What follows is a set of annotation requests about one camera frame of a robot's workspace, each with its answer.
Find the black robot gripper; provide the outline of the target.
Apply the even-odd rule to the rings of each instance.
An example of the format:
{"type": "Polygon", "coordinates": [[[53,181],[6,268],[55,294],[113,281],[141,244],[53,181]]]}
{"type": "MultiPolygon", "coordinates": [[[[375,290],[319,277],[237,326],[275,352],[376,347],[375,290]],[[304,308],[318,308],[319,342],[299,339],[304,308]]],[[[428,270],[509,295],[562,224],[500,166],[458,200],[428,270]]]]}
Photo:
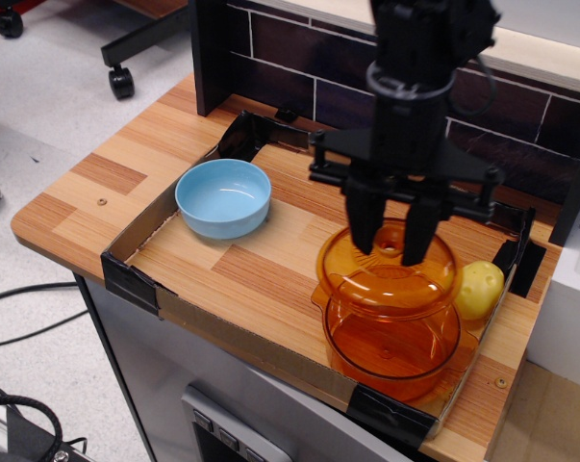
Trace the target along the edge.
{"type": "Polygon", "coordinates": [[[402,258],[411,267],[424,260],[440,219],[492,218],[493,191],[504,173],[447,139],[453,73],[436,85],[408,84],[371,64],[366,82],[375,97],[371,126],[313,132],[310,177],[345,193],[351,238],[364,255],[383,225],[387,200],[412,203],[402,258]]]}

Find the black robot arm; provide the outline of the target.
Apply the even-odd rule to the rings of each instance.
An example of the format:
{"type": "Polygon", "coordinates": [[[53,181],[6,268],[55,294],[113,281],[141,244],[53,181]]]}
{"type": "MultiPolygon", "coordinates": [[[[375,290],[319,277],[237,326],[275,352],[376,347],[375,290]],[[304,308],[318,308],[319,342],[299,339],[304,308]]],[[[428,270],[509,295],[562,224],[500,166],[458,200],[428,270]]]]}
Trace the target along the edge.
{"type": "Polygon", "coordinates": [[[493,44],[500,16],[489,1],[373,1],[376,57],[366,83],[371,127],[313,132],[311,179],[345,196],[354,245],[371,253],[390,200],[409,204],[402,263],[421,263],[438,224],[487,222],[503,171],[445,136],[455,71],[493,44]]]}

